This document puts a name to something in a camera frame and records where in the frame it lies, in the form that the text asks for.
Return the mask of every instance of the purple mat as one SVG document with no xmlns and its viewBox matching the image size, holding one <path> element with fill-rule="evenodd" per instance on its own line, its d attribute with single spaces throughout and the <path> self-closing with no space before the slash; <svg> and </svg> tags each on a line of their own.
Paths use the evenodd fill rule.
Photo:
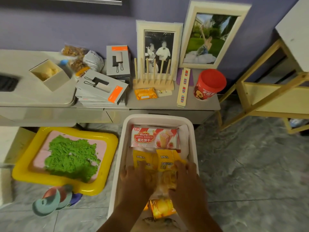
<svg viewBox="0 0 309 232">
<path fill-rule="evenodd" d="M 177 85 L 180 85 L 182 70 L 183 68 L 178 68 L 177 77 L 176 77 Z M 194 86 L 192 70 L 190 70 L 189 86 Z"/>
</svg>

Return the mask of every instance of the strawberry wafer package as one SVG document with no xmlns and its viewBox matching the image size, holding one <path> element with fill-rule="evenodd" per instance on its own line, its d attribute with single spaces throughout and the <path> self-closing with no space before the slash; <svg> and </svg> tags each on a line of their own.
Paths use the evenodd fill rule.
<svg viewBox="0 0 309 232">
<path fill-rule="evenodd" d="M 180 149 L 177 129 L 132 126 L 131 147 Z"/>
</svg>

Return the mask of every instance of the stack of boxes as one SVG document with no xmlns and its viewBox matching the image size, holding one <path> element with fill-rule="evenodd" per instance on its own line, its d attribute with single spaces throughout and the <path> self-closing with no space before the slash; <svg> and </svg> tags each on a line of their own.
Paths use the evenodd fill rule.
<svg viewBox="0 0 309 232">
<path fill-rule="evenodd" d="M 75 96 L 85 107 L 122 108 L 129 84 L 128 46 L 107 46 L 106 75 L 88 70 L 77 83 Z"/>
</svg>

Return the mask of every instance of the orange label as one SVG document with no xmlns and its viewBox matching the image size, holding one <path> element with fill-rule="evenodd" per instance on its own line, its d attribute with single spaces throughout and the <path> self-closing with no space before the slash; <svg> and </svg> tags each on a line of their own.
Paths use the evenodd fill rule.
<svg viewBox="0 0 309 232">
<path fill-rule="evenodd" d="M 121 93 L 122 91 L 122 87 L 120 86 L 116 86 L 116 88 L 114 89 L 114 91 L 112 92 L 112 94 L 110 95 L 110 97 L 108 98 L 109 102 L 115 103 L 116 98 L 118 97 L 118 95 Z"/>
<path fill-rule="evenodd" d="M 128 50 L 128 46 L 112 46 L 112 51 Z"/>
</svg>

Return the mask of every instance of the black and white photo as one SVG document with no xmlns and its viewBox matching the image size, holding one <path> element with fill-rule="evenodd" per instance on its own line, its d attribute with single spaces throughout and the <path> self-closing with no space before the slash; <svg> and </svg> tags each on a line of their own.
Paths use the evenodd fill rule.
<svg viewBox="0 0 309 232">
<path fill-rule="evenodd" d="M 145 31 L 145 72 L 147 72 L 146 59 L 149 58 L 149 73 L 160 73 L 162 64 L 162 73 L 166 73 L 168 61 L 172 59 L 173 43 L 173 32 Z"/>
</svg>

